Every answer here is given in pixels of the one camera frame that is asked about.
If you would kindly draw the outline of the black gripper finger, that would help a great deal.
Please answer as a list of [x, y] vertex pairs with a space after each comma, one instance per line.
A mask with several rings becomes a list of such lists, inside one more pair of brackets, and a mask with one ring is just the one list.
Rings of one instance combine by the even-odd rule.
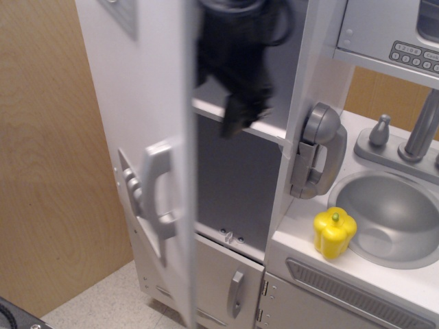
[[220, 136], [230, 139], [242, 130], [249, 128], [259, 119], [261, 107], [255, 102], [246, 102], [238, 97], [228, 97]]

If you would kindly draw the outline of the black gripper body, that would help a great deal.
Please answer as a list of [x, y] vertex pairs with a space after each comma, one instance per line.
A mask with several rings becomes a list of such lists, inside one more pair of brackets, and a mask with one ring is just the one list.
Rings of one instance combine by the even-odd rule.
[[276, 10], [203, 10], [197, 43], [197, 87], [215, 78], [228, 92], [226, 119], [258, 119], [273, 85], [264, 52], [275, 47]]

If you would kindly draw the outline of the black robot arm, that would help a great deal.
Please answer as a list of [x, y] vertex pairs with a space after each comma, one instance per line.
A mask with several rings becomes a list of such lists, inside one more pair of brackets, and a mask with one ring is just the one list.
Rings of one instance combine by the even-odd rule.
[[197, 85], [213, 76], [227, 91], [220, 135], [231, 138], [258, 121], [274, 87], [265, 67], [260, 24], [266, 1], [200, 1]]

